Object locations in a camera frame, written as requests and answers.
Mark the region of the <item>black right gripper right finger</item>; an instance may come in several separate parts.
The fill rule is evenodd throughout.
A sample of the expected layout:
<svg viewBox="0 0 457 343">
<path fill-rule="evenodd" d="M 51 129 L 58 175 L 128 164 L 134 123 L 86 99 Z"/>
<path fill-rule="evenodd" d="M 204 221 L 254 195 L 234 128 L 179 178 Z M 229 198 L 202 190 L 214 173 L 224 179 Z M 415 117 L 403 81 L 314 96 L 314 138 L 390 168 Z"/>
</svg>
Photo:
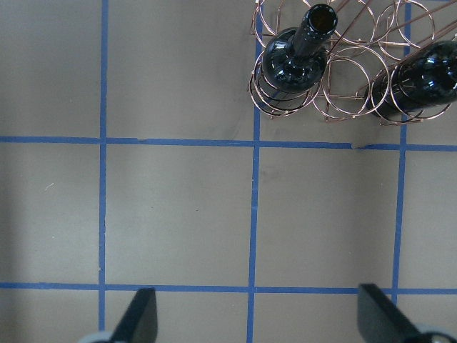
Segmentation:
<svg viewBox="0 0 457 343">
<path fill-rule="evenodd" d="M 357 327 L 364 342 L 428 342 L 375 284 L 358 286 Z"/>
</svg>

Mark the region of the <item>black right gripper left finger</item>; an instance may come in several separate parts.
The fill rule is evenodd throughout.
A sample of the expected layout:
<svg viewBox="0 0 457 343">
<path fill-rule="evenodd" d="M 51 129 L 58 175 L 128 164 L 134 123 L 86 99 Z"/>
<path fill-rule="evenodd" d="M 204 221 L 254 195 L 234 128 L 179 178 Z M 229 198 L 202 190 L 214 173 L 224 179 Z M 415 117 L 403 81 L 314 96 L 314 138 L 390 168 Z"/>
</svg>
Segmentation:
<svg viewBox="0 0 457 343">
<path fill-rule="evenodd" d="M 112 342 L 155 342 L 158 314 L 154 288 L 139 289 L 111 335 Z"/>
</svg>

